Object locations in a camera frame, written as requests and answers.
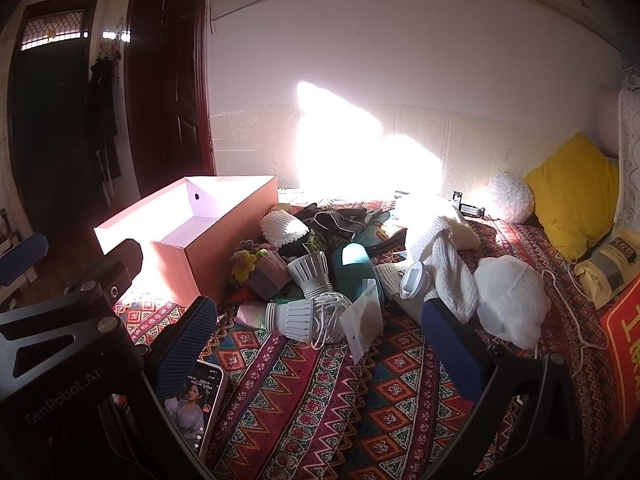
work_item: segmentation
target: phone screen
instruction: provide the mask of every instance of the phone screen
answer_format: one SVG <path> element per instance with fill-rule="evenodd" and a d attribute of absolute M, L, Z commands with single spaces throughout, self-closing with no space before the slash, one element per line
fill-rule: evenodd
<path fill-rule="evenodd" d="M 222 368 L 197 361 L 178 394 L 164 401 L 167 413 L 196 454 L 206 452 L 224 394 L 224 379 Z"/>

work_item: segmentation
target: patterned rug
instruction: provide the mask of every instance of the patterned rug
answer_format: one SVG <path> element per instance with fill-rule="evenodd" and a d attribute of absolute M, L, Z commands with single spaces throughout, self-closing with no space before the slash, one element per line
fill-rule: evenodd
<path fill-rule="evenodd" d="M 337 200 L 325 203 L 352 205 Z M 364 203 L 370 208 L 379 204 Z M 593 305 L 578 294 L 562 258 L 541 230 L 491 220 L 472 222 L 472 226 L 482 245 L 476 251 L 461 252 L 472 270 L 480 258 L 502 254 L 519 257 L 538 272 L 550 269 L 574 308 L 583 337 L 604 344 Z M 376 262 L 397 259 L 397 254 L 386 254 Z M 547 279 L 545 289 L 552 309 L 543 324 L 540 353 L 560 352 L 576 370 L 580 348 L 572 318 Z M 217 478 L 415 479 L 465 423 L 472 405 L 458 395 L 446 370 L 424 344 L 420 327 L 396 304 L 385 305 L 383 335 L 361 364 L 354 365 L 345 343 L 315 351 L 279 335 L 235 325 L 242 299 L 236 296 L 219 306 L 218 328 L 201 355 L 229 374 L 206 460 Z M 139 296 L 118 304 L 116 311 L 133 340 L 149 344 L 184 309 Z M 485 343 L 498 342 L 517 355 L 532 357 L 532 352 L 487 335 L 479 323 L 474 328 Z M 574 383 L 588 468 L 604 452 L 605 444 L 615 443 L 613 377 L 606 352 L 585 352 Z M 500 459 L 518 407 L 514 400 L 478 471 Z"/>

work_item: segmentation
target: white paper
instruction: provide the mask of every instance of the white paper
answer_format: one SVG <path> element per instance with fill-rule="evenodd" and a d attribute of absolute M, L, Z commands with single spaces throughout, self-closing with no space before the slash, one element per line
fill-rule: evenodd
<path fill-rule="evenodd" d="M 382 333 L 382 310 L 376 280 L 362 280 L 363 293 L 340 316 L 353 363 L 357 364 Z"/>

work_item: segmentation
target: yellow cushion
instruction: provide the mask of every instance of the yellow cushion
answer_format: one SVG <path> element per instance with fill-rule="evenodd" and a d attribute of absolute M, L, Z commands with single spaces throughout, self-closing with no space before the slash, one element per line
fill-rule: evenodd
<path fill-rule="evenodd" d="M 584 134 L 575 134 L 525 181 L 546 236 L 568 262 L 580 258 L 611 229 L 618 168 Z"/>

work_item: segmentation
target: red sign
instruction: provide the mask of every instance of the red sign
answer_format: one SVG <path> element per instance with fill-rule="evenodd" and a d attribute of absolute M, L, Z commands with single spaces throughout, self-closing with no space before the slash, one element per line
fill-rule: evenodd
<path fill-rule="evenodd" d="M 601 319 L 609 335 L 618 393 L 619 429 L 624 432 L 640 405 L 640 276 Z"/>

